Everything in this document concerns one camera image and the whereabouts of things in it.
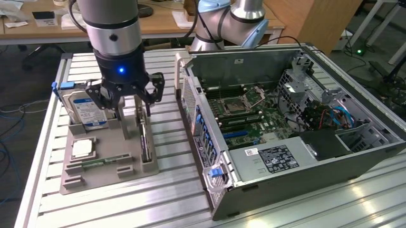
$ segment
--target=blue hard drive label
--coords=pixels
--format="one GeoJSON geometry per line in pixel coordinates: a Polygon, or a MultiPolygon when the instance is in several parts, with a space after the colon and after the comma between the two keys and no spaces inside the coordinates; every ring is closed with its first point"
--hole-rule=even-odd
{"type": "Polygon", "coordinates": [[[106,117],[102,110],[98,109],[90,98],[73,100],[81,123],[88,127],[97,127],[106,123],[106,117]]]}
{"type": "Polygon", "coordinates": [[[299,167],[292,153],[285,145],[257,151],[269,173],[276,173],[299,167]]]}

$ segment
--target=blue led light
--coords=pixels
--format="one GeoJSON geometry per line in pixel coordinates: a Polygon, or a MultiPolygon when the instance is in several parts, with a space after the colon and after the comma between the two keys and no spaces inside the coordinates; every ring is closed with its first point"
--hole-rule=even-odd
{"type": "Polygon", "coordinates": [[[124,67],[118,67],[118,73],[120,73],[120,74],[125,73],[124,67]]]}

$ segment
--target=motherboard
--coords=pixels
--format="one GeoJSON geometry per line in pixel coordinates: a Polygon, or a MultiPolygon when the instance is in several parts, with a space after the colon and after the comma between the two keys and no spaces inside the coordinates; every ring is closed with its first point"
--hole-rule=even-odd
{"type": "Polygon", "coordinates": [[[293,133],[260,85],[209,90],[205,96],[229,150],[285,139],[293,133]]]}

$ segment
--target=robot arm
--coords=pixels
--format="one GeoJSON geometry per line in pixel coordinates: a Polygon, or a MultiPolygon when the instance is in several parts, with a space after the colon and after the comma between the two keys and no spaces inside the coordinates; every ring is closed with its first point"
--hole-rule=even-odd
{"type": "Polygon", "coordinates": [[[200,0],[196,38],[191,51],[208,51],[224,48],[223,40],[253,48],[265,29],[261,0],[200,0]]]}
{"type": "Polygon", "coordinates": [[[101,72],[86,93],[100,109],[117,109],[121,96],[137,95],[146,105],[161,100],[164,77],[144,66],[138,10],[134,0],[77,0],[101,72]],[[145,85],[152,82],[149,94],[145,85]]]}
{"type": "MultiPolygon", "coordinates": [[[[109,110],[117,110],[121,96],[137,95],[148,112],[161,100],[164,77],[145,71],[137,2],[77,0],[77,4],[101,72],[101,81],[88,83],[86,93],[96,106],[109,110]]],[[[223,48],[223,39],[247,48],[256,45],[267,28],[261,0],[237,0],[232,6],[229,0],[200,0],[199,12],[192,51],[223,48]]]]}

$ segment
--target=power supply label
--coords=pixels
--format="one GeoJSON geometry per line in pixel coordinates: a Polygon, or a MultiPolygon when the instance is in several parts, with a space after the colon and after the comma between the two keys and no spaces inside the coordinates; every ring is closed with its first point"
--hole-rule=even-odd
{"type": "Polygon", "coordinates": [[[285,145],[276,146],[257,152],[261,160],[264,161],[267,170],[271,173],[299,167],[297,161],[292,157],[292,153],[287,149],[285,145]]]}

